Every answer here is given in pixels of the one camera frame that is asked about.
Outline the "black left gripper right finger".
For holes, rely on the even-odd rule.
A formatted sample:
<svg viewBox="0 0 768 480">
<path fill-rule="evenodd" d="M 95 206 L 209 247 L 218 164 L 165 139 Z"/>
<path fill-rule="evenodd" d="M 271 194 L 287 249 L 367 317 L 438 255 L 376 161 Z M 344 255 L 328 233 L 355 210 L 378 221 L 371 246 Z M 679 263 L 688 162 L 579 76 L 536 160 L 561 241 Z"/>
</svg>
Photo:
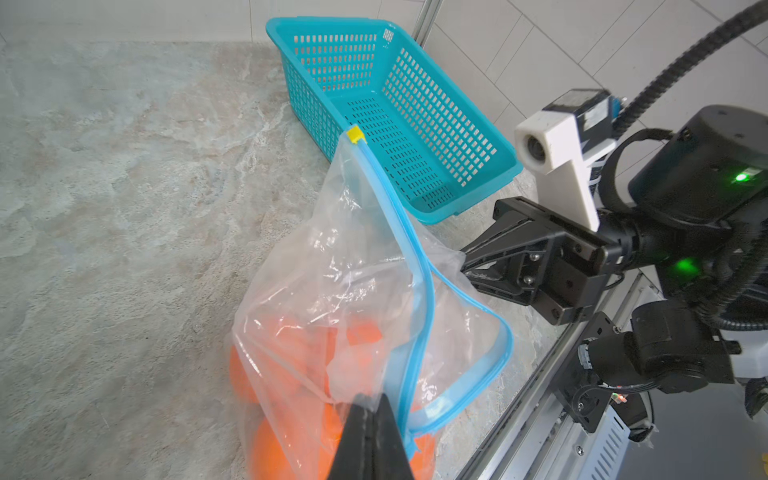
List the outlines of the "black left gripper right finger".
<svg viewBox="0 0 768 480">
<path fill-rule="evenodd" d="M 376 480 L 414 479 L 386 394 L 381 396 L 373 416 L 371 469 Z"/>
</svg>

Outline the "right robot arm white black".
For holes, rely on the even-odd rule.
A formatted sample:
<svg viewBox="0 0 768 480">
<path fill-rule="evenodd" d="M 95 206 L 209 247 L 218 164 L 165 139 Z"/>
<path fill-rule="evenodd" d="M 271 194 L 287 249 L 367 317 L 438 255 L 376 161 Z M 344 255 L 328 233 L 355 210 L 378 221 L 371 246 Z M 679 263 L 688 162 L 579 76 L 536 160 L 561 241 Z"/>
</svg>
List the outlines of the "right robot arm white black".
<svg viewBox="0 0 768 480">
<path fill-rule="evenodd" d="M 632 269 L 658 272 L 663 297 L 625 333 L 579 342 L 555 382 L 571 418 L 594 432 L 612 395 L 694 392 L 767 373 L 742 339 L 767 328 L 767 118 L 702 108 L 676 131 L 634 124 L 695 66 L 765 23 L 759 1 L 667 66 L 629 105 L 572 89 L 519 124 L 517 155 L 538 198 L 503 199 L 466 246 L 480 292 L 579 323 Z"/>
</svg>

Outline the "aluminium mounting rail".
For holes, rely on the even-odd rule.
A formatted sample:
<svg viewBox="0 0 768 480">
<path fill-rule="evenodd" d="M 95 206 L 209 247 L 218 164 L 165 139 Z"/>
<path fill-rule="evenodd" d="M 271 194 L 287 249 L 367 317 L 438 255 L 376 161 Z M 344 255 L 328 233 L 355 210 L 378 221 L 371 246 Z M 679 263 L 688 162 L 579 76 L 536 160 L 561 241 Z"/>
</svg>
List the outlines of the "aluminium mounting rail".
<svg viewBox="0 0 768 480">
<path fill-rule="evenodd" d="M 564 330 L 475 454 L 460 479 L 616 479 L 630 445 L 629 428 L 613 410 L 589 433 L 556 398 L 555 378 L 595 320 Z"/>
</svg>

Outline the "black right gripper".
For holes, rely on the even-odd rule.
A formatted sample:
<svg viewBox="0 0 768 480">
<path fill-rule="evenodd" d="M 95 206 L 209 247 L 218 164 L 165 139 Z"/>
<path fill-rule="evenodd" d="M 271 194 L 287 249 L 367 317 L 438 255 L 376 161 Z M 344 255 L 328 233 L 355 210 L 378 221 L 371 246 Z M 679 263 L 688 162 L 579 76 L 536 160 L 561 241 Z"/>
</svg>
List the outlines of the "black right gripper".
<svg viewBox="0 0 768 480">
<path fill-rule="evenodd" d="M 461 271 L 478 292 L 530 306 L 552 325 L 586 322 L 636 256 L 630 218 L 598 214 L 592 232 L 523 197 L 499 200 L 494 223 L 462 249 Z"/>
</svg>

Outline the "teal plastic basket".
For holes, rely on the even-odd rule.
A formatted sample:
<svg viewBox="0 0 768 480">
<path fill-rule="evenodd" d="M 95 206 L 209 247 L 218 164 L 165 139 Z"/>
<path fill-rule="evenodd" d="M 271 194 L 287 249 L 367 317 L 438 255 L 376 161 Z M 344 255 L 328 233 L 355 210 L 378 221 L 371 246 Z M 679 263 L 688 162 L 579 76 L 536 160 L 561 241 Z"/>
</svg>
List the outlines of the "teal plastic basket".
<svg viewBox="0 0 768 480">
<path fill-rule="evenodd" d="M 266 32 L 292 109 L 326 158 L 359 126 L 421 223 L 463 213 L 522 172 L 511 143 L 396 24 L 278 17 Z"/>
</svg>

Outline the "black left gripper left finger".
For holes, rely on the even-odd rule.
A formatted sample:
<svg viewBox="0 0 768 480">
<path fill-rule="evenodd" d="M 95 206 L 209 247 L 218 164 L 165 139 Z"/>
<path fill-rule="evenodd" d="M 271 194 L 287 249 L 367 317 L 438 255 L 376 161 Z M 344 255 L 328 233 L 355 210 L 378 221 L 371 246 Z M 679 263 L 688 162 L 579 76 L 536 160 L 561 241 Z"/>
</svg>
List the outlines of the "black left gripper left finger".
<svg viewBox="0 0 768 480">
<path fill-rule="evenodd" d="M 372 399 L 358 394 L 344 424 L 327 480 L 372 479 L 375 411 Z"/>
</svg>

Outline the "clear zip-top bag blue seal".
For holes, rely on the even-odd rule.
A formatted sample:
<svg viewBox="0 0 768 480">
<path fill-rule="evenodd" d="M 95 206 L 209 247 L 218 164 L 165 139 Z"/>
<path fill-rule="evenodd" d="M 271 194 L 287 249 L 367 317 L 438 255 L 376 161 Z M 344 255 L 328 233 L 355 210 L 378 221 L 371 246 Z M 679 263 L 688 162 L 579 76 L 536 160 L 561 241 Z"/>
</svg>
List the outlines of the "clear zip-top bag blue seal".
<svg viewBox="0 0 768 480">
<path fill-rule="evenodd" d="M 514 350 L 510 326 L 480 299 L 450 249 L 406 210 L 362 130 L 339 137 L 311 217 L 277 243 L 252 280 L 232 327 L 244 365 L 263 382 L 246 404 L 245 458 L 262 421 L 295 397 L 332 405 L 343 428 L 354 401 L 324 390 L 327 329 L 353 315 L 383 335 L 376 411 L 386 394 L 408 457 L 415 437 L 457 418 L 502 372 Z M 429 402 L 411 417 L 421 382 Z"/>
</svg>

